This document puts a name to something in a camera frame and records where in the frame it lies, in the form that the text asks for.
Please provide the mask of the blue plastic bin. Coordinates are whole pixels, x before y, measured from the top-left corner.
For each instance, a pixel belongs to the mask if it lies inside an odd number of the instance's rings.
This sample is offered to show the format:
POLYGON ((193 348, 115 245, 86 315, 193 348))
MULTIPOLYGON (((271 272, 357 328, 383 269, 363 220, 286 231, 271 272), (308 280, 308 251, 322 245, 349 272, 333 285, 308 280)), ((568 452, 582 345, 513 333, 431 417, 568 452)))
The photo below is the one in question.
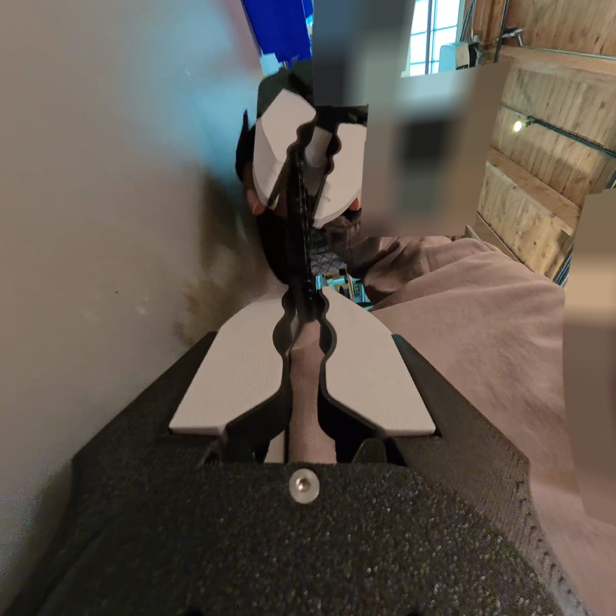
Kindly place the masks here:
POLYGON ((242 6, 262 55, 288 64, 311 59, 312 1, 242 1, 242 6))

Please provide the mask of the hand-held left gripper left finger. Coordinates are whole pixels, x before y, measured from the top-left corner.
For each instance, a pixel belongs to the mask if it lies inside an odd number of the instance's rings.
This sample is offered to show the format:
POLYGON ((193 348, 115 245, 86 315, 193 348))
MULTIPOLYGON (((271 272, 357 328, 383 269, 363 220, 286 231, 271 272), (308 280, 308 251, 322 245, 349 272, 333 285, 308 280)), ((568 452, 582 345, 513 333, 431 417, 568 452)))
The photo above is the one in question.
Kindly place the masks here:
POLYGON ((289 423, 287 285, 243 307, 215 334, 169 424, 173 434, 278 437, 289 423))

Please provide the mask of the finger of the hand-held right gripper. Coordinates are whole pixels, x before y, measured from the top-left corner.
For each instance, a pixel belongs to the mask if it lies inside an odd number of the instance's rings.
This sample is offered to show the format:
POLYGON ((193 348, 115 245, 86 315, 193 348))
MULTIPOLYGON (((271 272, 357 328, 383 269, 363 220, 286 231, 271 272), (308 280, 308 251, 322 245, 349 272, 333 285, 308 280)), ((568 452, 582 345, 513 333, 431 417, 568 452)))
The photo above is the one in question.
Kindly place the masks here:
POLYGON ((259 201, 274 210, 294 151, 310 141, 317 111, 304 97, 282 90, 256 122, 252 178, 259 201))
POLYGON ((328 158, 328 171, 319 185, 312 218, 313 228, 323 228, 345 213, 362 189, 367 128, 340 123, 334 139, 338 150, 328 158))

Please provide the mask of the person's right forearm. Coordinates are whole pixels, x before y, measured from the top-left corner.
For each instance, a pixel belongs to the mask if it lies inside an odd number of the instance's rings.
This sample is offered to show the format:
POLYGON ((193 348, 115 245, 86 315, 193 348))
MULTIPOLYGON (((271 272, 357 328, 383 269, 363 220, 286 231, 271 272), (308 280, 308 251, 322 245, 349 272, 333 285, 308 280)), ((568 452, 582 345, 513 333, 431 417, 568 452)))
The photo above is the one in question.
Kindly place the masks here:
POLYGON ((338 254, 377 304, 410 281, 485 251, 489 251, 486 244, 473 238, 414 236, 355 240, 338 254))

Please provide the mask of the grey quilted cloth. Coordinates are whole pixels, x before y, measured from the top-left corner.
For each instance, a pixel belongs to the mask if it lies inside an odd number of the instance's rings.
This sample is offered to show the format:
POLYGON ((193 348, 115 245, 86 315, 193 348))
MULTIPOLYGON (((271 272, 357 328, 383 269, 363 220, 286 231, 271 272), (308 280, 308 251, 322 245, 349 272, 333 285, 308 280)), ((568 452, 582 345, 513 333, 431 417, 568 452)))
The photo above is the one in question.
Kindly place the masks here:
POLYGON ((335 275, 347 265, 329 248, 327 234, 321 229, 311 230, 311 270, 315 277, 335 275))

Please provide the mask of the black brick plate assembly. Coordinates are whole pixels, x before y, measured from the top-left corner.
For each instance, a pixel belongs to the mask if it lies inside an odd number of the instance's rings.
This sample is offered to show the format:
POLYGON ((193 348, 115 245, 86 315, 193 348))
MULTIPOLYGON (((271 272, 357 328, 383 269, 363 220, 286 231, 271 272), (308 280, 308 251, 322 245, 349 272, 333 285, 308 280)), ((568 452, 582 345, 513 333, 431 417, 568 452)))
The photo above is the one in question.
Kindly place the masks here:
POLYGON ((295 147, 287 167, 287 257, 289 285, 298 319, 314 320, 315 283, 311 268, 311 227, 303 179, 302 151, 295 147))

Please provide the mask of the person's right hand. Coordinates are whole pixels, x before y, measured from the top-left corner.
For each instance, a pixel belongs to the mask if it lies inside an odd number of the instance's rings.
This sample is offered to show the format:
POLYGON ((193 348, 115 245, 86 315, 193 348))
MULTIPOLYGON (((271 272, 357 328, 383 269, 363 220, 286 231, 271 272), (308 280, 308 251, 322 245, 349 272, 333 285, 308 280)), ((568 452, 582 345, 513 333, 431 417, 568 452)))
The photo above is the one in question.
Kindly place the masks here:
POLYGON ((243 193, 252 214, 259 216, 266 211, 267 206, 260 201, 251 174, 243 178, 243 193))

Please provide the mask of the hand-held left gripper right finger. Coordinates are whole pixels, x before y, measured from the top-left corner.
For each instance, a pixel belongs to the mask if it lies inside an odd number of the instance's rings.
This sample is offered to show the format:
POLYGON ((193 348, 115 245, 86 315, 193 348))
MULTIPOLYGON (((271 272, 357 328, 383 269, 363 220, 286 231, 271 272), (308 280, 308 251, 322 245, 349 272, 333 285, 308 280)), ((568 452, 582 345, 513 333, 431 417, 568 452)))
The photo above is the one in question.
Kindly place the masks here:
POLYGON ((435 423, 388 327, 330 287, 319 290, 319 299, 325 401, 343 419, 382 437, 434 435, 435 423))

